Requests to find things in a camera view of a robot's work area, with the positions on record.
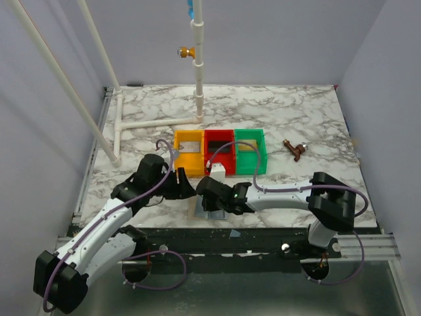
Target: gray wall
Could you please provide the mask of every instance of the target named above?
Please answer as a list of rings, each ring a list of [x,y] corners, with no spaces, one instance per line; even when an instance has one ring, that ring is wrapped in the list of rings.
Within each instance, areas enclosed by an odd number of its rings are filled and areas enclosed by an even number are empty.
[[[421,2],[389,0],[338,96],[380,223],[393,231],[421,311]]]
[[[204,0],[206,84],[337,84],[385,0]],[[62,6],[101,78],[76,1]],[[194,84],[186,0],[87,0],[122,84]]]
[[[101,82],[54,1],[24,3],[97,118]],[[0,21],[0,314],[35,315],[35,259],[70,222],[93,137],[5,1]]]

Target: gray floor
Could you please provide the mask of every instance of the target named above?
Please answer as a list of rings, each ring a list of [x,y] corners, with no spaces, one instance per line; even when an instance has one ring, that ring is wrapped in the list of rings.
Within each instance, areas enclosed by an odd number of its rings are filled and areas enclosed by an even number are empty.
[[[355,265],[331,264],[327,280],[344,277]],[[153,275],[145,283],[164,286],[177,279]],[[132,290],[122,281],[116,265],[93,285],[71,316],[404,315],[387,262],[367,263],[355,280],[341,286],[319,286],[302,274],[281,273],[189,275],[183,285],[167,292]]]

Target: marble table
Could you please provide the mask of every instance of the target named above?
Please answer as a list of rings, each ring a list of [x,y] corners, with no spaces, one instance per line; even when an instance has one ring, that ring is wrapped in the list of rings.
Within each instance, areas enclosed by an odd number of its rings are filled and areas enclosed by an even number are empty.
[[[155,120],[184,118],[195,113],[193,86],[147,86],[124,88],[123,120]],[[82,206],[81,225],[86,225],[104,206],[112,188],[136,171],[141,158],[154,152],[155,141],[164,138],[173,142],[175,130],[263,128],[268,151],[268,168],[258,177],[260,184],[282,184],[311,178],[313,172],[324,171],[340,181],[366,193],[345,121],[333,86],[206,86],[205,118],[202,124],[161,126],[125,130],[122,133],[122,166],[114,169],[107,156],[98,151],[93,173]],[[113,96],[103,134],[113,143],[116,98]],[[283,146],[306,142],[306,151],[298,163]],[[232,185],[251,181],[251,176],[226,179]],[[199,179],[191,179],[193,187]],[[256,228],[307,227],[314,220],[309,211],[268,209],[242,216],[230,215],[226,221],[193,220],[187,215],[187,200],[163,201],[144,208],[129,222],[138,227],[170,228]],[[357,210],[363,202],[357,197]],[[356,218],[357,227],[375,227],[371,206]]]

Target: purple cable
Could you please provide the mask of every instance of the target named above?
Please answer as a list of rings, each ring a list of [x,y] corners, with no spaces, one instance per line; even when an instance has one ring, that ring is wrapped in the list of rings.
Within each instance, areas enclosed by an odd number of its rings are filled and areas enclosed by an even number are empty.
[[[177,286],[181,285],[187,278],[187,266],[186,266],[186,261],[184,260],[184,258],[179,253],[177,253],[175,251],[171,251],[171,250],[150,251],[150,252],[143,253],[141,255],[134,255],[133,257],[125,258],[125,260],[135,260],[135,259],[139,259],[139,258],[142,258],[142,257],[147,257],[148,255],[155,255],[155,254],[158,254],[158,253],[171,253],[172,255],[175,255],[176,257],[180,258],[180,260],[182,261],[182,263],[183,263],[183,275],[182,275],[182,278],[176,284],[174,284],[172,286],[165,286],[163,288],[155,288],[154,286],[132,283],[132,282],[127,281],[126,275],[124,274],[124,271],[122,270],[124,282],[127,282],[128,284],[134,285],[138,288],[144,288],[146,290],[154,290],[154,291],[172,290],[173,288],[176,288]]]
[[[355,270],[355,272],[353,274],[351,274],[350,276],[348,276],[347,278],[344,278],[343,280],[340,281],[336,281],[336,282],[322,282],[320,280],[316,280],[315,278],[311,278],[304,270],[304,274],[307,277],[307,280],[320,284],[320,285],[339,285],[339,284],[343,284],[346,283],[350,280],[352,280],[353,278],[355,278],[362,270],[362,266],[364,265],[365,262],[365,253],[364,253],[364,246],[362,245],[362,240],[360,238],[360,236],[358,236],[358,234],[353,231],[353,234],[355,235],[355,237],[357,237],[358,242],[360,243],[360,247],[361,247],[361,262],[360,265],[358,266],[358,268]]]
[[[124,202],[123,204],[120,204],[118,206],[116,206],[115,208],[111,209],[110,211],[108,211],[107,213],[105,213],[104,218],[109,217],[111,214],[113,214],[115,211],[118,211],[119,209],[121,209],[122,207],[125,207],[133,202],[136,202],[137,200],[144,198],[145,196],[149,195],[150,193],[152,193],[153,191],[155,191],[162,183],[164,183],[164,181],[168,178],[168,176],[170,175],[171,169],[172,169],[172,163],[174,162],[174,155],[171,149],[171,145],[170,143],[168,143],[166,140],[162,140],[159,139],[157,140],[157,142],[155,143],[157,150],[159,149],[158,144],[162,142],[164,143],[167,147],[168,150],[170,152],[170,164],[169,164],[169,168],[166,172],[166,174],[164,175],[164,178],[161,179],[160,182],[158,182],[158,184],[156,186],[154,186],[153,188],[151,188],[149,191],[146,191],[145,193],[141,194],[140,196],[136,196],[135,198]],[[90,226],[85,232],[84,234],[80,237],[80,239],[71,247],[71,250],[76,250],[76,248],[85,240],[86,237],[88,237],[91,232],[97,228],[97,226],[99,224],[101,224],[103,221],[105,221],[105,219],[100,218],[98,221],[96,221],[95,223],[92,224],[92,226]],[[42,306],[44,309],[44,312],[46,313],[50,313],[52,311],[54,311],[55,307],[53,306],[52,308],[48,308],[48,295],[50,293],[51,287],[53,285],[53,281],[54,278],[56,276],[56,274],[58,273],[59,269],[61,268],[62,264],[70,257],[70,253],[66,253],[63,258],[61,258],[61,260],[59,261],[59,263],[57,263],[57,266],[54,268],[53,272],[51,273],[50,279],[48,280],[47,286],[45,287],[45,293],[44,293],[44,298],[43,298],[43,302],[42,302]]]
[[[212,155],[212,157],[209,159],[209,167],[212,166],[212,162],[215,159],[216,155],[225,147],[230,146],[232,144],[241,144],[241,145],[247,145],[251,148],[253,148],[254,151],[256,151],[257,154],[257,165],[256,165],[256,169],[255,169],[255,173],[253,175],[253,185],[255,186],[256,189],[258,189],[259,191],[263,191],[263,192],[268,192],[268,193],[288,193],[288,192],[296,192],[296,191],[302,191],[302,190],[311,190],[311,189],[336,189],[336,190],[347,190],[350,191],[352,193],[358,194],[363,200],[364,200],[364,207],[361,209],[361,211],[359,211],[357,214],[355,214],[355,217],[360,216],[361,214],[363,214],[367,208],[368,208],[368,199],[367,197],[359,190],[351,188],[349,186],[334,186],[334,185],[328,185],[328,184],[315,184],[315,185],[310,185],[310,186],[303,186],[301,188],[287,188],[287,189],[265,189],[261,186],[259,186],[257,184],[257,173],[259,171],[259,167],[260,167],[260,162],[261,162],[261,157],[260,157],[260,153],[257,150],[257,148],[247,142],[241,142],[241,141],[235,141],[235,142],[229,142],[226,143],[224,145],[222,145],[221,147],[218,148],[218,150],[216,150],[214,152],[214,154]]]

